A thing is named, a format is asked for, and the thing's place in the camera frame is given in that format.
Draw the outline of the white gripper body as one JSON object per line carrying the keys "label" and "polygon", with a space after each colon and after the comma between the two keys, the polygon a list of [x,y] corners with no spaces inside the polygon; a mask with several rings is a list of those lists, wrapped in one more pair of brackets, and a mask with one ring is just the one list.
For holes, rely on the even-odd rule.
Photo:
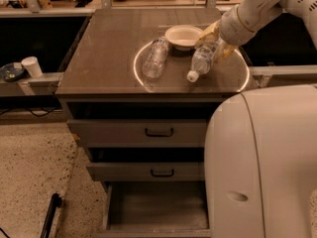
{"label": "white gripper body", "polygon": [[240,4],[227,11],[220,20],[222,40],[232,46],[248,42],[260,29],[261,10],[251,4]]}

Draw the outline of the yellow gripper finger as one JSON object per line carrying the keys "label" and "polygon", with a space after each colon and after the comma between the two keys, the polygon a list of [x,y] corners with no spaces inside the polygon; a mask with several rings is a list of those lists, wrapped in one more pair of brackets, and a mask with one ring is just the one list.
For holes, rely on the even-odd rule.
{"label": "yellow gripper finger", "polygon": [[216,62],[227,59],[236,48],[237,46],[232,46],[227,44],[225,41],[221,41],[217,48]]}
{"label": "yellow gripper finger", "polygon": [[202,45],[214,45],[219,39],[220,21],[216,21],[208,26],[199,36],[195,44],[196,48]]}

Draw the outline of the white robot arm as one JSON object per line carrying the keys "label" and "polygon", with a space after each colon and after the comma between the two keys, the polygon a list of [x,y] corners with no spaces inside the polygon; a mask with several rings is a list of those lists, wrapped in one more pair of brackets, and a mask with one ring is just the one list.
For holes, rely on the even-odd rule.
{"label": "white robot arm", "polygon": [[[317,0],[244,0],[203,31],[216,55],[288,12],[312,39]],[[312,238],[317,188],[317,87],[249,90],[224,101],[207,127],[205,186],[211,238]]]}

